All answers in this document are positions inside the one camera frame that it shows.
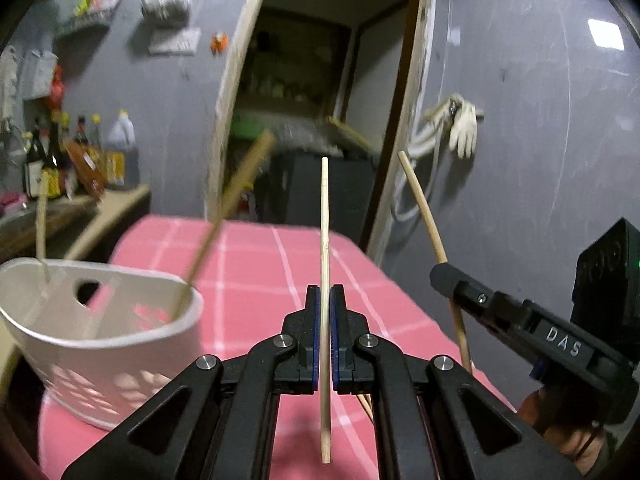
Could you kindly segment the person right hand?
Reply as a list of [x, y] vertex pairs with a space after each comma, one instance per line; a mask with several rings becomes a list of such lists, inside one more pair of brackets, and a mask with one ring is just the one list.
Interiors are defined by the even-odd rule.
[[544, 389], [539, 389], [524, 399], [518, 408], [518, 416], [534, 428], [541, 437], [567, 458], [584, 476], [593, 470], [605, 447], [603, 429], [588, 426], [572, 426], [554, 422], [544, 405]]

